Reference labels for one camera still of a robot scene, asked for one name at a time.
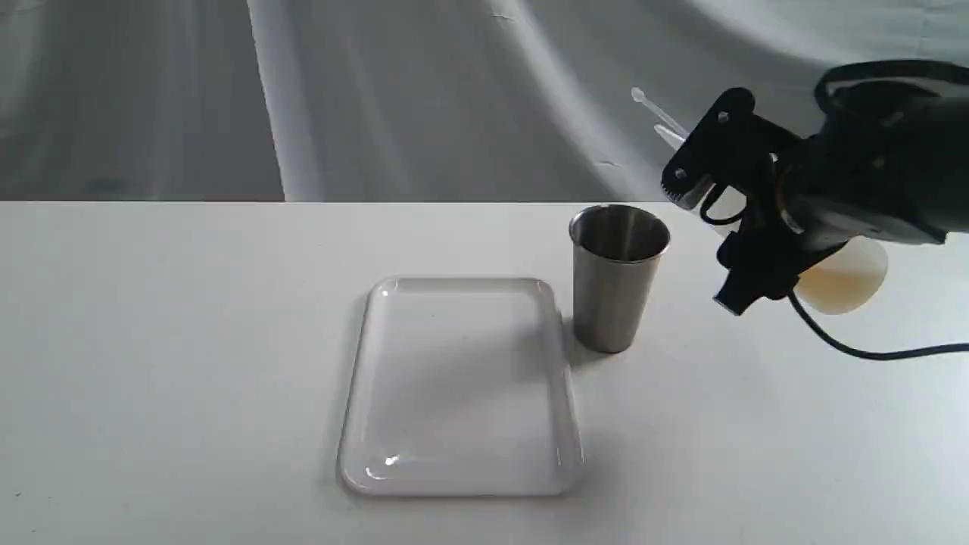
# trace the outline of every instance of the table surface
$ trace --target table surface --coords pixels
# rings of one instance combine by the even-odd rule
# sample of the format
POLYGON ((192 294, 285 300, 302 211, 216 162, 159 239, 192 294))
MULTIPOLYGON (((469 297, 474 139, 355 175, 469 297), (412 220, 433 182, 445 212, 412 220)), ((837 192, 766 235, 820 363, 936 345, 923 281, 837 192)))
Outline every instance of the table surface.
MULTIPOLYGON (((733 317, 719 237, 643 206, 672 247, 635 346, 574 349, 579 486, 398 500, 335 470, 367 290, 529 275, 568 316, 580 205, 0 205, 0 542, 969 542, 969 356, 865 362, 784 303, 733 317)), ((822 323, 969 338, 969 242, 889 252, 822 323)))

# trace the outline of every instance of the robotic arm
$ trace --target robotic arm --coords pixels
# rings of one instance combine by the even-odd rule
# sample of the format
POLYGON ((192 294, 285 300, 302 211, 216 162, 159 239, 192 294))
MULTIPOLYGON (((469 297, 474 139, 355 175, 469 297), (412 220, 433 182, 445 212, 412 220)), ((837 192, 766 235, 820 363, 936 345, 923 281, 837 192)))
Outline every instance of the robotic arm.
POLYGON ((815 88, 827 120, 807 139, 757 116, 749 90, 720 95, 662 181, 707 223, 740 221, 717 251, 729 270, 718 303, 739 315, 761 297, 789 297, 801 273, 853 237, 942 244, 969 232, 969 96, 914 81, 969 85, 969 69, 927 60, 834 68, 815 88), (746 207, 709 217, 728 186, 746 207))

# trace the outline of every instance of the clear plastic tray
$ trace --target clear plastic tray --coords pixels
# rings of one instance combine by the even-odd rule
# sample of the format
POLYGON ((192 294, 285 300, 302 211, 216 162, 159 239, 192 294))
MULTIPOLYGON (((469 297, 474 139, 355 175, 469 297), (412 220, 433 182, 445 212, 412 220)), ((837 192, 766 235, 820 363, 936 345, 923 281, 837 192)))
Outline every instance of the clear plastic tray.
POLYGON ((552 496, 581 470, 562 322, 534 278, 370 292, 339 468, 373 496, 552 496))

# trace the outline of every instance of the metal cup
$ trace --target metal cup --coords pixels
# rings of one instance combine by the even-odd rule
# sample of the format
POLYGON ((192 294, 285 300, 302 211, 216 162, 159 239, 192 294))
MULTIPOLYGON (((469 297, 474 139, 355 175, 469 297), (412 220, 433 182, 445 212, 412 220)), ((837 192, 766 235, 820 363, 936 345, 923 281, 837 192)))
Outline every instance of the metal cup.
POLYGON ((626 205, 586 208, 572 218, 573 325, 586 348, 615 354, 633 344, 670 230, 626 205))

